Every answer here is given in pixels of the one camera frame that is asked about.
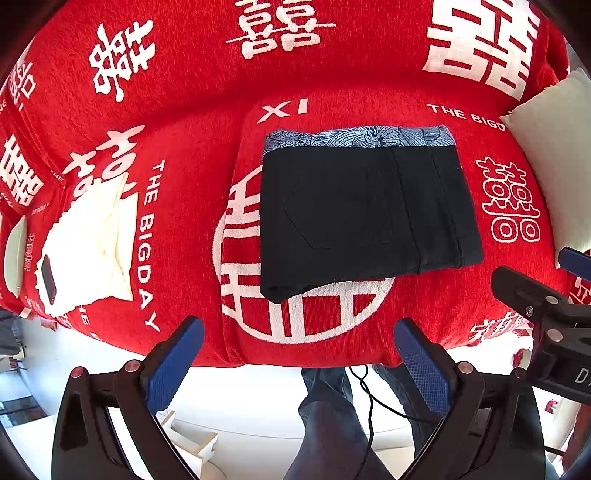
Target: black wire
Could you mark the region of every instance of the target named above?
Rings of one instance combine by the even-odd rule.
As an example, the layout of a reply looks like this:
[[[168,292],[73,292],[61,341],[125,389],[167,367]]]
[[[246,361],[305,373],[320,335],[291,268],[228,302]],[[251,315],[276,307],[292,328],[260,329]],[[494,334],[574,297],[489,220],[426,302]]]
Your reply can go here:
[[[369,375],[369,367],[367,365],[365,365],[365,375],[363,376],[363,378],[358,377],[355,374],[355,372],[353,372],[353,369],[351,367],[349,367],[349,370],[355,376],[355,378],[357,380],[359,380],[359,385],[361,385],[361,388],[363,388],[363,390],[366,391],[366,393],[369,395],[369,419],[368,419],[368,423],[369,423],[369,439],[368,439],[368,447],[365,450],[365,455],[363,456],[363,461],[361,462],[361,465],[359,465],[359,470],[357,470],[357,473],[353,477],[353,480],[358,480],[359,475],[361,475],[361,472],[363,471],[363,467],[365,467],[365,464],[368,461],[369,454],[371,453],[371,446],[372,446],[372,444],[374,442],[374,423],[372,422],[372,419],[371,419],[372,413],[374,412],[374,396],[371,393],[369,393],[369,389],[366,390],[367,385],[365,384],[365,378]]]
[[[374,412],[374,402],[376,402],[377,404],[383,406],[385,409],[391,411],[392,413],[395,413],[399,417],[402,417],[402,418],[407,419],[407,420],[419,421],[419,422],[422,422],[422,423],[428,423],[430,425],[438,425],[439,422],[438,421],[433,421],[433,420],[427,420],[427,419],[418,419],[416,417],[410,417],[408,415],[405,415],[404,413],[400,413],[399,411],[394,410],[391,407],[388,407],[385,403],[383,403],[383,402],[379,401],[377,398],[375,398],[372,395],[372,393],[369,391],[369,387],[367,386],[367,383],[365,383],[365,379],[369,375],[369,367],[367,365],[365,365],[365,375],[363,377],[360,377],[359,375],[357,375],[353,371],[353,368],[352,367],[349,367],[349,371],[351,372],[351,374],[357,380],[359,380],[359,386],[361,387],[361,390],[363,390],[365,393],[367,393],[367,395],[369,397],[369,418],[368,418],[369,439],[368,439],[368,446],[367,446],[367,448],[365,450],[365,455],[363,456],[363,461],[361,462],[361,465],[359,465],[359,470],[357,470],[357,473],[353,477],[353,480],[358,480],[359,479],[359,475],[361,475],[361,472],[363,471],[365,465],[367,464],[367,461],[369,459],[369,454],[371,453],[371,446],[374,443],[374,435],[375,435],[375,432],[374,432],[374,423],[372,421],[372,413]],[[481,434],[476,433],[476,432],[468,432],[468,435],[473,436],[473,437],[482,437]],[[563,456],[566,453],[566,452],[563,452],[562,450],[558,450],[556,448],[548,447],[546,445],[544,445],[544,449],[546,450],[546,452],[553,453],[553,454],[559,455],[559,456]]]
[[[557,448],[547,447],[546,445],[544,445],[544,450],[546,450],[546,452],[554,453],[555,455],[559,456],[563,456],[566,453],[562,450],[558,450]]]
[[[438,421],[434,421],[434,420],[427,420],[427,419],[418,419],[416,417],[409,417],[408,415],[405,415],[404,413],[400,413],[399,411],[394,410],[391,407],[388,407],[385,403],[380,402],[377,398],[375,398],[371,392],[369,391],[369,388],[367,386],[367,384],[365,383],[365,377],[367,376],[367,374],[365,375],[365,377],[362,379],[361,377],[359,377],[355,372],[353,372],[353,369],[351,367],[349,367],[349,370],[351,371],[351,374],[357,379],[359,380],[359,385],[361,386],[361,390],[363,390],[365,393],[367,393],[367,395],[369,395],[370,398],[373,398],[374,402],[376,402],[377,404],[383,406],[385,409],[391,411],[392,413],[395,413],[396,415],[398,415],[399,417],[402,417],[404,419],[407,420],[412,420],[412,421],[419,421],[422,423],[428,423],[430,425],[438,425],[439,422]]]

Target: red bedspread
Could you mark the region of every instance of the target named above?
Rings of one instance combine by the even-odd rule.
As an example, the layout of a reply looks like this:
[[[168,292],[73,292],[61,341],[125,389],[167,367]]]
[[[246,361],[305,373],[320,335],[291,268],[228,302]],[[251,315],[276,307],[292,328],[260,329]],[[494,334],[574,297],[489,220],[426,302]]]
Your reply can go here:
[[[21,295],[8,301],[2,286],[4,305],[44,314],[34,270],[47,232],[85,186],[127,171],[124,197],[139,192],[134,300],[80,306],[63,325],[146,353],[193,314],[206,325],[196,365],[217,367],[395,365],[392,327],[404,316],[447,348],[509,332],[525,320],[492,297],[497,266],[568,288],[538,184],[499,116],[566,67],[562,36],[521,0],[136,0],[115,10],[70,0],[0,98],[0,140],[14,135],[43,183],[25,205],[8,174],[0,182],[3,215],[26,214],[30,234]],[[440,124],[456,139],[483,264],[336,284],[280,306],[260,297],[267,133]],[[10,148],[4,169],[18,158]],[[0,250],[6,236],[2,226]]]

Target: black jeans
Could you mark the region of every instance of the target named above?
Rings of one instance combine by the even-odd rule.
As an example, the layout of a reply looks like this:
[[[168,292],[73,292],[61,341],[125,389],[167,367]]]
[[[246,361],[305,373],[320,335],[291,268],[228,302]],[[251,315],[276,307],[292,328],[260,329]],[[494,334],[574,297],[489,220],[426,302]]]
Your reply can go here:
[[[439,421],[440,415],[427,408],[404,364],[396,368],[374,365],[398,397],[406,415]],[[307,397],[299,413],[306,435],[300,451],[284,480],[353,480],[368,439],[353,406],[351,384],[344,368],[303,368]],[[411,421],[415,456],[435,429],[434,425]],[[554,467],[546,462],[546,479],[556,480]],[[377,455],[370,452],[359,480],[393,480]]]

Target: smartphone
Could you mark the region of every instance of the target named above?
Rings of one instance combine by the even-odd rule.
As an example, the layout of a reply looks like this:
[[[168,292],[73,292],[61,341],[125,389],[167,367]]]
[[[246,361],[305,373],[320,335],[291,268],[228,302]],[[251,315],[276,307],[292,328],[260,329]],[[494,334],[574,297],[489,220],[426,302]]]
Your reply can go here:
[[[43,257],[43,263],[41,264],[41,276],[43,277],[43,283],[45,284],[45,290],[49,297],[49,305],[53,305],[56,299],[56,282],[53,280],[51,273],[51,262],[49,257],[45,255]]]

